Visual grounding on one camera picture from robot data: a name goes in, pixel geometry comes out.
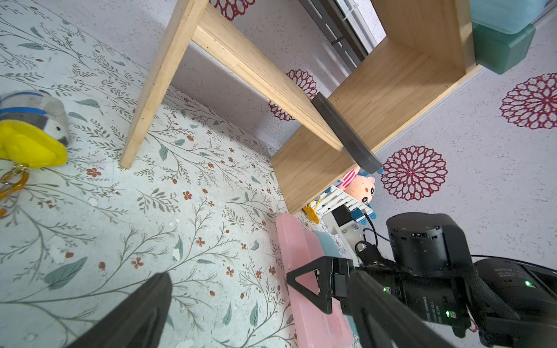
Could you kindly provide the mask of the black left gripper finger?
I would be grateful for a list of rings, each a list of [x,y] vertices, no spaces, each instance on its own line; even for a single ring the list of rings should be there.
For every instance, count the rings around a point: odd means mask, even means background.
[[[172,282],[157,273],[70,347],[157,347],[171,304]]]

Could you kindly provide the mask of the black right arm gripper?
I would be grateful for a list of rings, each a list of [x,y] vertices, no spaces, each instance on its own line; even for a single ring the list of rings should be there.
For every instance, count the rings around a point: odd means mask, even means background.
[[[333,299],[353,317],[362,347],[451,347],[348,258],[323,256],[287,274],[287,283],[322,313]]]

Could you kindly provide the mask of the light teal pencil case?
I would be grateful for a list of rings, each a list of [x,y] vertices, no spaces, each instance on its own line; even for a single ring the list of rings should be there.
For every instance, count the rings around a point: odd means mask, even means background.
[[[346,254],[342,254],[340,252],[335,240],[329,233],[325,232],[317,232],[316,236],[319,240],[321,248],[323,249],[323,254],[327,257],[334,257],[334,258],[346,258],[349,259],[350,257]]]

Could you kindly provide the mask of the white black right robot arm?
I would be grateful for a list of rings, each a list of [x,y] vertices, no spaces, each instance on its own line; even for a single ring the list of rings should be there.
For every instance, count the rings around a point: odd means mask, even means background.
[[[476,325],[486,347],[556,346],[556,272],[509,258],[473,261],[464,231],[447,214],[387,220],[393,258],[366,244],[356,267],[321,257],[287,275],[322,313],[339,301],[363,347],[447,347],[432,324],[462,338]]]

